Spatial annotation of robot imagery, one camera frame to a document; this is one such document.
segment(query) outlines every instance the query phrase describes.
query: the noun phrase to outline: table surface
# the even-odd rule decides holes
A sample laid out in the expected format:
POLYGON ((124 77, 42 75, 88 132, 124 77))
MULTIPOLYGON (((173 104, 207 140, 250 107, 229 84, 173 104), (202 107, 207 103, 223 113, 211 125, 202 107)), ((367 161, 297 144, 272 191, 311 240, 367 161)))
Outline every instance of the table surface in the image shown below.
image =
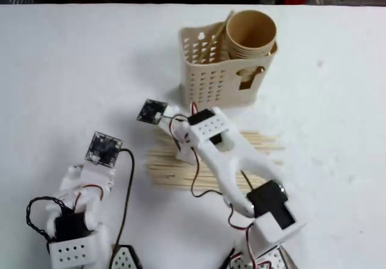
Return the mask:
MULTIPOLYGON (((57 190, 95 130, 124 140, 136 174, 122 243, 144 268, 218 268, 242 238, 216 195, 156 188, 146 170, 146 98, 180 103, 181 27, 255 8, 277 24, 279 52, 257 102, 226 109, 240 129, 278 136, 309 224, 285 243, 299 268, 380 268, 386 209, 386 8, 229 5, 0 6, 0 260, 49 268, 25 224, 30 199, 57 190)), ((101 218, 115 238, 130 160, 121 156, 101 218)), ((43 226, 36 204, 32 218, 43 226)), ((235 222, 247 221, 236 217, 235 222)))

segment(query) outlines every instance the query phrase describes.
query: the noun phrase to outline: circuit board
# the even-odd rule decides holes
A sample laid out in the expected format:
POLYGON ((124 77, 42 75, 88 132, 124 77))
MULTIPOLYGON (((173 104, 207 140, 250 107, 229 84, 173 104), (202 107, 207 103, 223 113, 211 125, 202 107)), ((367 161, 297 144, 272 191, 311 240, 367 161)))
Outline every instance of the circuit board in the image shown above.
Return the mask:
POLYGON ((114 168, 121 147, 122 140, 96 131, 85 158, 94 163, 97 160, 100 165, 114 168))
POLYGON ((167 106, 168 103, 147 99, 137 120, 158 125, 167 106))

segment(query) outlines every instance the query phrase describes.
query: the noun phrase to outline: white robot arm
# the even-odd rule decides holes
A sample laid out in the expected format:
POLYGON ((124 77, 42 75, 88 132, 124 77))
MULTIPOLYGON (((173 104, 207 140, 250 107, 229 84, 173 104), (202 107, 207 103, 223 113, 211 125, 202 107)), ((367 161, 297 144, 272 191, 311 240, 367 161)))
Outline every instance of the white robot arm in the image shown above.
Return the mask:
POLYGON ((243 253, 245 264, 248 247, 260 256, 290 238, 305 225, 304 208, 291 182, 266 155, 259 153, 235 125, 214 107, 181 121, 176 106, 157 106, 147 100, 138 120, 158 124, 179 139, 176 158, 194 164, 193 148, 215 175, 224 198, 240 214, 253 218, 249 242, 244 238, 236 251, 243 253), (170 122, 180 118, 179 123, 170 122), (268 182, 244 195, 236 184, 240 170, 256 174, 268 182))
POLYGON ((114 165, 121 147, 121 140, 96 132, 86 161, 68 168, 59 191, 53 197, 36 198, 28 205, 27 224, 47 239, 52 269, 142 268, 129 245, 118 246, 113 262, 110 261, 109 230, 99 219, 100 204, 113 187, 114 165), (39 199, 54 201, 46 207, 49 217, 45 231, 36 228, 29 217, 32 204, 39 199))

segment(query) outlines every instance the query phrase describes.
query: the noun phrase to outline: beige basket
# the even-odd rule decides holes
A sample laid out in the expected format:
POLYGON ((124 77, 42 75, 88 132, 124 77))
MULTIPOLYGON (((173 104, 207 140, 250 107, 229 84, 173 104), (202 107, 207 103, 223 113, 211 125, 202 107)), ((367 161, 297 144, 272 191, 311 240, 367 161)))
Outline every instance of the beige basket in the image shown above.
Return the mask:
POLYGON ((199 109, 213 106, 240 106, 256 100, 257 91, 277 51, 277 45, 261 58, 230 60, 220 35, 206 58, 198 63, 215 37, 222 22, 198 28, 182 28, 179 32, 183 51, 184 74, 182 88, 186 105, 196 102, 199 109), (245 81, 243 71, 255 71, 245 81))

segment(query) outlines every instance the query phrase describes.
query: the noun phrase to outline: stack of paper cups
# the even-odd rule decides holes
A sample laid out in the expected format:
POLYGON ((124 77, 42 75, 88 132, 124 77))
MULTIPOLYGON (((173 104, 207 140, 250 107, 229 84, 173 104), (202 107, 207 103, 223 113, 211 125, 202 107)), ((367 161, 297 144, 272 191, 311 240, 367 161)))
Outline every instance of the stack of paper cups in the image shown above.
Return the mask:
MULTIPOLYGON (((225 43, 231 59, 253 59, 270 55, 276 50, 276 25, 264 13, 244 10, 234 14, 228 21, 225 43)), ((239 73, 242 80, 249 81, 258 67, 244 69, 239 73)))

